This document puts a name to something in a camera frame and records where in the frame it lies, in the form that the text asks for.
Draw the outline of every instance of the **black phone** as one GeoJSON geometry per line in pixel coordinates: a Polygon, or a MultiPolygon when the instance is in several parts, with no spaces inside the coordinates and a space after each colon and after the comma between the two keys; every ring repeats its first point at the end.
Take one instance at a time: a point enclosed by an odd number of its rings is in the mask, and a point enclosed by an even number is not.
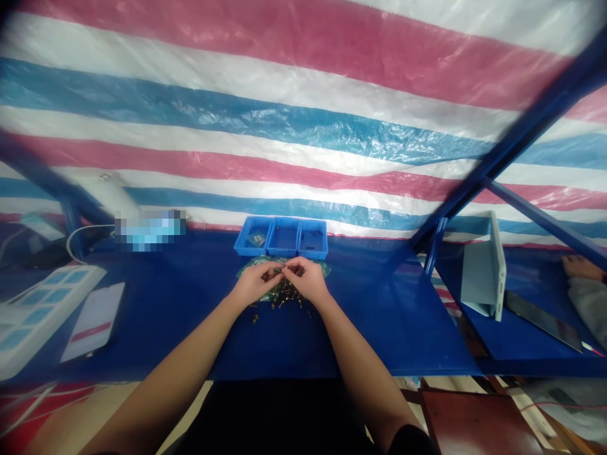
{"type": "Polygon", "coordinates": [[[517,314],[576,351],[584,352],[580,336],[571,325],[557,319],[552,314],[545,312],[539,306],[534,305],[529,300],[523,299],[512,291],[506,291],[505,300],[506,308],[514,314],[517,314]]]}

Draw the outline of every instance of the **blue metal frame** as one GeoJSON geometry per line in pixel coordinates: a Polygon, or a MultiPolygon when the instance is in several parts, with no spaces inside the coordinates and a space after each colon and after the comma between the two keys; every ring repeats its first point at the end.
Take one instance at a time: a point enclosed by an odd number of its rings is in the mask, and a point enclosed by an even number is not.
{"type": "Polygon", "coordinates": [[[114,224],[114,219],[93,203],[82,188],[71,185],[49,169],[36,155],[0,131],[0,161],[38,185],[60,202],[77,207],[92,224],[114,224]]]}
{"type": "MultiPolygon", "coordinates": [[[[80,213],[78,208],[69,202],[62,201],[61,202],[61,210],[63,211],[63,215],[65,216],[65,224],[68,228],[68,233],[76,231],[77,229],[82,227],[82,222],[80,220],[80,213]]],[[[71,252],[74,253],[74,256],[80,260],[84,260],[84,256],[86,256],[87,251],[85,249],[85,240],[80,236],[82,232],[74,235],[71,240],[70,249],[71,252]]]]}
{"type": "Polygon", "coordinates": [[[432,276],[434,270],[434,264],[436,263],[436,255],[438,254],[438,247],[443,242],[443,236],[445,235],[445,228],[449,220],[447,218],[440,218],[436,229],[434,230],[434,236],[432,237],[432,246],[426,257],[426,263],[424,264],[424,271],[426,275],[432,276]]]}
{"type": "Polygon", "coordinates": [[[503,185],[485,179],[484,186],[566,245],[571,246],[571,248],[594,262],[603,270],[607,270],[607,253],[600,246],[570,229],[564,223],[551,217],[503,185]]]}
{"type": "Polygon", "coordinates": [[[539,100],[514,124],[504,139],[453,191],[412,238],[415,251],[427,246],[440,218],[456,216],[510,163],[535,142],[556,120],[583,96],[607,83],[607,26],[571,65],[543,92],[539,100]]]}

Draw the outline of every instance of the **blue plastic tray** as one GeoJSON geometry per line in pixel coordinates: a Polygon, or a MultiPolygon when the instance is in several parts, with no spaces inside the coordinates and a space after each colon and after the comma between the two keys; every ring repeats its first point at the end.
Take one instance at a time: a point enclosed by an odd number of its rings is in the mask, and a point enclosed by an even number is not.
{"type": "Polygon", "coordinates": [[[279,257],[297,256],[300,230],[300,220],[297,218],[274,218],[267,241],[267,253],[279,257]]]}
{"type": "Polygon", "coordinates": [[[270,235],[270,228],[274,219],[267,217],[247,217],[245,224],[242,226],[242,230],[236,239],[234,249],[239,256],[261,256],[267,252],[268,237],[270,235]],[[264,233],[266,235],[266,241],[263,245],[255,246],[251,243],[247,237],[250,234],[264,233]]]}
{"type": "Polygon", "coordinates": [[[302,220],[298,254],[308,259],[324,260],[329,252],[327,223],[318,220],[302,220]]]}

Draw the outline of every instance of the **forearm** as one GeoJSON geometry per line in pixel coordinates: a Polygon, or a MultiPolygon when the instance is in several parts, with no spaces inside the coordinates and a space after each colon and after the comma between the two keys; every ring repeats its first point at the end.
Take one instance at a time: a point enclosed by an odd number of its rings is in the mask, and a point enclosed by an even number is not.
{"type": "Polygon", "coordinates": [[[108,439],[118,444],[135,440],[137,453],[155,453],[196,398],[241,310],[229,298],[222,301],[139,384],[81,453],[134,449],[108,447],[108,439]]]}
{"type": "Polygon", "coordinates": [[[316,307],[346,388],[374,440],[386,453],[400,427],[419,423],[388,369],[335,300],[328,296],[316,307]]]}

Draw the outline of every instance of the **red cable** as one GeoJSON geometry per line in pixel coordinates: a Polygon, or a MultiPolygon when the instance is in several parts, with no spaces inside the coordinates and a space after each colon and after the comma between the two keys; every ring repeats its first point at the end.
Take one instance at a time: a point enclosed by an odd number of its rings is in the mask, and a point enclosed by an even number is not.
{"type": "Polygon", "coordinates": [[[593,353],[595,353],[595,354],[597,354],[597,355],[601,356],[601,357],[605,357],[605,355],[604,355],[604,354],[600,353],[600,352],[599,352],[599,351],[597,351],[596,349],[591,349],[591,351],[592,351],[593,353]]]}
{"type": "Polygon", "coordinates": [[[561,404],[554,403],[552,401],[539,401],[537,403],[532,403],[528,406],[525,406],[520,410],[520,412],[526,411],[533,406],[561,406],[562,408],[573,408],[573,409],[585,409],[585,410],[607,410],[607,404],[602,404],[600,406],[591,406],[591,405],[582,405],[582,404],[561,404]]]}

